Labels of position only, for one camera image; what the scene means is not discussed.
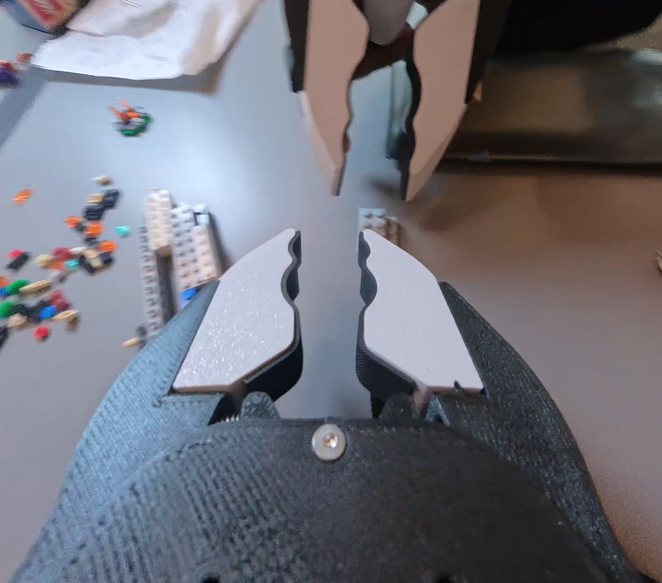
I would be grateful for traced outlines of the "lego minifigure with guitar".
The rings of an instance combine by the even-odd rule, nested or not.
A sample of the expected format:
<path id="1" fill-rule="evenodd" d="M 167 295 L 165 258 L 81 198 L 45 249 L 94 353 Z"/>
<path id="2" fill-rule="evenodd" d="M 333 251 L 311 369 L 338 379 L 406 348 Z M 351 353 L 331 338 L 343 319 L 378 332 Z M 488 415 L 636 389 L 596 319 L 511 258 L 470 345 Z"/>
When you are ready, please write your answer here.
<path id="1" fill-rule="evenodd" d="M 26 71 L 31 65 L 32 53 L 19 53 L 13 61 L 1 61 L 1 89 L 17 89 L 22 85 Z"/>

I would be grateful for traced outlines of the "grey lego model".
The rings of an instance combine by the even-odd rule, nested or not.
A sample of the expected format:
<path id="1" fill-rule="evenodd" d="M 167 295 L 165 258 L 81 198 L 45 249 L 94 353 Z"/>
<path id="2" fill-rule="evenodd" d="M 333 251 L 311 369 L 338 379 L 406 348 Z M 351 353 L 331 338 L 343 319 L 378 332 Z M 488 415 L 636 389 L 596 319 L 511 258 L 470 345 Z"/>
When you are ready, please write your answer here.
<path id="1" fill-rule="evenodd" d="M 223 271 L 217 236 L 206 205 L 174 203 L 152 188 L 138 228 L 138 261 L 144 322 L 122 347 L 142 348 Z"/>

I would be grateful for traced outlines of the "black lego plate assembly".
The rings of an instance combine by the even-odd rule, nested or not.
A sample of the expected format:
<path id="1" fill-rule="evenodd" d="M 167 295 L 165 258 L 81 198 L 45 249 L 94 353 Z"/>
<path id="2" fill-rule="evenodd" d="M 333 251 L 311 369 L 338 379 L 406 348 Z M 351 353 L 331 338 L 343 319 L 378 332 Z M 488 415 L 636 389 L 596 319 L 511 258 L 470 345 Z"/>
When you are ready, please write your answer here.
<path id="1" fill-rule="evenodd" d="M 82 219 L 89 223 L 102 221 L 107 211 L 116 208 L 121 196 L 121 190 L 106 190 L 101 194 L 101 200 L 99 202 L 89 203 L 83 208 L 81 212 Z"/>

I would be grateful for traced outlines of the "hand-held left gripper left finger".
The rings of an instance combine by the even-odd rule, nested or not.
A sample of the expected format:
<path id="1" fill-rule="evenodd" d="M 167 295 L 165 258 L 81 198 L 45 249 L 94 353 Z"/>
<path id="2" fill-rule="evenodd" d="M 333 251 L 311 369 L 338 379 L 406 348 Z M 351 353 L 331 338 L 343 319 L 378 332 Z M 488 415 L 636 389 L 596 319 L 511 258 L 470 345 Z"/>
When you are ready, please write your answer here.
<path id="1" fill-rule="evenodd" d="M 175 376 L 179 394 L 284 395 L 302 373 L 301 233 L 286 229 L 219 280 Z"/>

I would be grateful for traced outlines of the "pile of loose lego pieces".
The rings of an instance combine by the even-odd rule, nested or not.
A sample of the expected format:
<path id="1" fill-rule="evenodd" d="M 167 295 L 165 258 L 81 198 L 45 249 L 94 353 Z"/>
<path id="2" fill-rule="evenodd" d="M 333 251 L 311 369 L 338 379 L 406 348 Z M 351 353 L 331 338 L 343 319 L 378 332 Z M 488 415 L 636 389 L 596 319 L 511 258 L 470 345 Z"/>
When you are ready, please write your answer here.
<path id="1" fill-rule="evenodd" d="M 23 248 L 7 253 L 1 265 L 1 347 L 23 330 L 39 343 L 51 337 L 54 324 L 74 331 L 80 313 L 63 285 L 77 273 L 95 277 L 114 265 L 118 244 L 104 237 L 103 220 L 69 216 L 65 224 L 80 235 L 80 245 L 56 246 L 37 256 Z"/>

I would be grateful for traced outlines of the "lego campfire on green plate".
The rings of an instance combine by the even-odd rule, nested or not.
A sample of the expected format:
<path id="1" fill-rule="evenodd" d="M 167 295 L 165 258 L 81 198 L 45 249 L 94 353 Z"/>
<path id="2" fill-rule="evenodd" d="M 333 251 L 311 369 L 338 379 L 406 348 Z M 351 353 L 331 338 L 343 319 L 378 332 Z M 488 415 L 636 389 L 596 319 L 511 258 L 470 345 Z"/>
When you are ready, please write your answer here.
<path id="1" fill-rule="evenodd" d="M 152 117 L 143 108 L 132 107 L 128 101 L 119 99 L 117 107 L 108 106 L 115 117 L 114 128 L 127 137 L 144 134 L 152 124 Z"/>

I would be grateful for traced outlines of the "dark rectangular pad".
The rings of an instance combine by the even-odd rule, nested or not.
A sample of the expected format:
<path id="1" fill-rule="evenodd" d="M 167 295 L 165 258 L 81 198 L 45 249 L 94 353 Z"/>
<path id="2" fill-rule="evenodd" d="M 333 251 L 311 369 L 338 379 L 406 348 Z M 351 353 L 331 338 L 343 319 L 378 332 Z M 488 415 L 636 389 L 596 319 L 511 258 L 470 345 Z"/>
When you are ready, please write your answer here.
<path id="1" fill-rule="evenodd" d="M 608 49 L 494 63 L 442 159 L 661 166 L 661 51 Z"/>

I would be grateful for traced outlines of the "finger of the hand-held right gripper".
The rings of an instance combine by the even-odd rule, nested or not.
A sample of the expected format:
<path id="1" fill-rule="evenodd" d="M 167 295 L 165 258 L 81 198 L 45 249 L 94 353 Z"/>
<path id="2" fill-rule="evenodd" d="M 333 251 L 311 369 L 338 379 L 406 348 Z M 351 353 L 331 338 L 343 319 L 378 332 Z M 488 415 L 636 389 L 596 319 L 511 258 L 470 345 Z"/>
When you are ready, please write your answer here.
<path id="1" fill-rule="evenodd" d="M 328 192 L 340 193 L 350 148 L 350 85 L 365 55 L 369 25 L 353 0 L 309 0 L 304 80 L 304 130 Z"/>
<path id="2" fill-rule="evenodd" d="M 445 0 L 416 27 L 412 59 L 420 86 L 411 110 L 406 201 L 432 177 L 465 115 L 480 5 L 481 0 Z"/>

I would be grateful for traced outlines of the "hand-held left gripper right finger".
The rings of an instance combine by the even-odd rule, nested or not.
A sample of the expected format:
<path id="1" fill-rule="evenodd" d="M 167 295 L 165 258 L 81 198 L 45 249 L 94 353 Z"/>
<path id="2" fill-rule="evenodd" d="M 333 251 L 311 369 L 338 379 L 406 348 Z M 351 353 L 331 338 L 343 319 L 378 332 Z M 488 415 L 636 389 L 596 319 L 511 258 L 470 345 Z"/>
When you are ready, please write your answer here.
<path id="1" fill-rule="evenodd" d="M 363 314 L 367 352 L 414 383 L 421 395 L 484 390 L 468 347 L 434 274 L 378 233 L 362 231 L 375 297 Z"/>

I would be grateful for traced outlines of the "white printed paper bag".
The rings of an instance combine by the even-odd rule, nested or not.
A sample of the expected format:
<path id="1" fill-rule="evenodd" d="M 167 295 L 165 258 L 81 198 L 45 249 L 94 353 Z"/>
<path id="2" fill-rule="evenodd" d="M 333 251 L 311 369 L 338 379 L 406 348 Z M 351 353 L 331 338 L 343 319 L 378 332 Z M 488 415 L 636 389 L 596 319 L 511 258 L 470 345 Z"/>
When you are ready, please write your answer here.
<path id="1" fill-rule="evenodd" d="M 235 42 L 261 0 L 92 0 L 31 65 L 127 81 L 198 75 Z"/>

